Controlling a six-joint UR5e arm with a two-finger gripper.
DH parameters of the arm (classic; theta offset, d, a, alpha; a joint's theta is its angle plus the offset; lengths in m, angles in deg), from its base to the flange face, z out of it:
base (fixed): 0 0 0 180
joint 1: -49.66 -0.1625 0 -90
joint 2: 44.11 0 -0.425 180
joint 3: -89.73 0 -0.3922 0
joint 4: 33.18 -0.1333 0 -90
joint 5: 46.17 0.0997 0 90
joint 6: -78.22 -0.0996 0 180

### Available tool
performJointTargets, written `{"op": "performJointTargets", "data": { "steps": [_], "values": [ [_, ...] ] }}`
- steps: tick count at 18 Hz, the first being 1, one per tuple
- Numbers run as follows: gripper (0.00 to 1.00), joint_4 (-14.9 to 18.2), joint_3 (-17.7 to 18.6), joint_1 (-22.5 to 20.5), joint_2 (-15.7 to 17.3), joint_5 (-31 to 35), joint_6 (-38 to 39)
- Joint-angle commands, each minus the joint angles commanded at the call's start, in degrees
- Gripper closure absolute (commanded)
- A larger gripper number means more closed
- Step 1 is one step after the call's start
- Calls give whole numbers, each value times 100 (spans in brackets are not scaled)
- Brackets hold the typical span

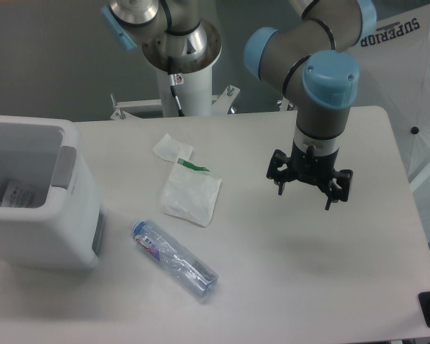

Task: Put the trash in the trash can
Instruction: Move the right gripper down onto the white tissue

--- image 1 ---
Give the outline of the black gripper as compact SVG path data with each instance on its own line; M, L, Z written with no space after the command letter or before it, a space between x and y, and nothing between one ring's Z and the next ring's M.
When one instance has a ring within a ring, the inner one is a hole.
M281 196L285 184L298 180L317 187L327 196L325 210L329 211L333 203L347 202L353 171L350 169L335 170L335 162L339 150L327 156L307 157L307 153L300 150L295 143L292 145L291 156L276 149L272 154L266 177L278 186Z

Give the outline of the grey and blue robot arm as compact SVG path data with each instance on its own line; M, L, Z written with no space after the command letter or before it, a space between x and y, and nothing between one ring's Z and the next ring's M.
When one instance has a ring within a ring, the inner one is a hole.
M267 178L279 188L292 181L316 186L329 204L347 201L353 172L336 170L338 138L358 92L358 63L347 53L376 27L371 1L294 1L301 23L290 32L258 29L243 53L245 67L297 107L290 153L276 150ZM198 1L108 1L102 16L126 49L141 47L163 73L160 98L170 117L205 115L211 91L196 106L183 84L212 66L221 53L217 30Z

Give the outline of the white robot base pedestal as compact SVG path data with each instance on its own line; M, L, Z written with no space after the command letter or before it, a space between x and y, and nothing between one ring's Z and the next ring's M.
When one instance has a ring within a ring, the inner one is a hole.
M233 114L240 89L228 85L213 93L213 66L221 51L221 36L206 20L189 34L162 33L141 44L148 64L156 73L159 98L113 103L113 120L132 119L143 113L160 112L163 117Z

